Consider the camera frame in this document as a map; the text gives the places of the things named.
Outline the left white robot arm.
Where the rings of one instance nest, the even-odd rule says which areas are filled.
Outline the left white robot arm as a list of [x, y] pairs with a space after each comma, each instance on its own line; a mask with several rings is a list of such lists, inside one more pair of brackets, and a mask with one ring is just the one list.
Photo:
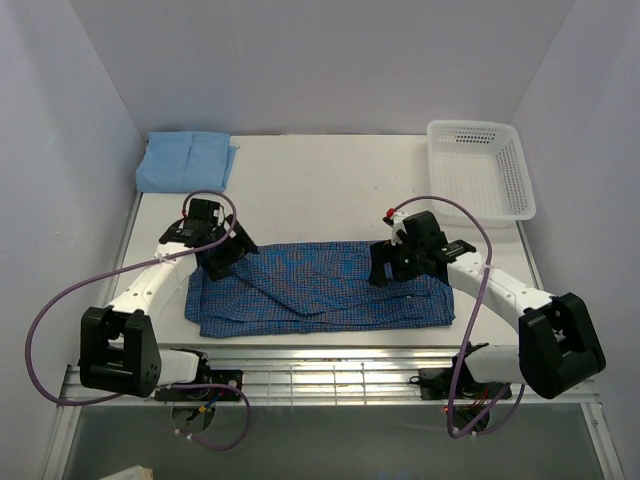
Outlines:
[[257, 245], [238, 222], [212, 200], [191, 199], [181, 219], [159, 237], [154, 256], [139, 275], [104, 307], [91, 307], [81, 319], [79, 373], [82, 386], [145, 398], [177, 384], [190, 399], [212, 387], [204, 354], [190, 349], [162, 349], [155, 320], [168, 302], [202, 270], [213, 281]]

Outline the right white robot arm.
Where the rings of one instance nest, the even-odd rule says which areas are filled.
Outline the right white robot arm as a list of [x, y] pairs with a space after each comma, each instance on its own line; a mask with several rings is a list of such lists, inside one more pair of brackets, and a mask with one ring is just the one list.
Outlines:
[[517, 334], [514, 345], [468, 345], [455, 360], [454, 390], [474, 397], [488, 383], [527, 385], [553, 399], [606, 367], [586, 303], [573, 293], [529, 287], [464, 240], [450, 241], [433, 213], [389, 210], [391, 237], [370, 248], [371, 285], [385, 287], [422, 276], [474, 296]]

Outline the blue plaid long sleeve shirt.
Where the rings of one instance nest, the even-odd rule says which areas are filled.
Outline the blue plaid long sleeve shirt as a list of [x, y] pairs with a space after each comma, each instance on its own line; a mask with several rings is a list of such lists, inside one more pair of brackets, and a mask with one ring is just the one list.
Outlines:
[[272, 244], [213, 281], [189, 279], [185, 318], [208, 338], [448, 327], [454, 295], [421, 276], [369, 284], [366, 242]]

